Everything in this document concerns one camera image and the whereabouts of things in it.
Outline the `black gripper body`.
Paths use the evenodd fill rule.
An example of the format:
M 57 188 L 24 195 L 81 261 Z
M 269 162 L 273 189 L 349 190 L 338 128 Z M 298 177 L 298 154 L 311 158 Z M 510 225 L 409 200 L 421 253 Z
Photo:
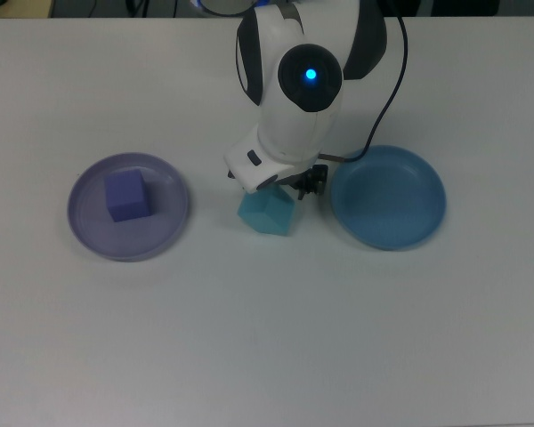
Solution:
M 310 172 L 304 172 L 286 178 L 277 179 L 275 183 L 277 185 L 288 185 L 292 188 L 306 188 L 310 185 Z

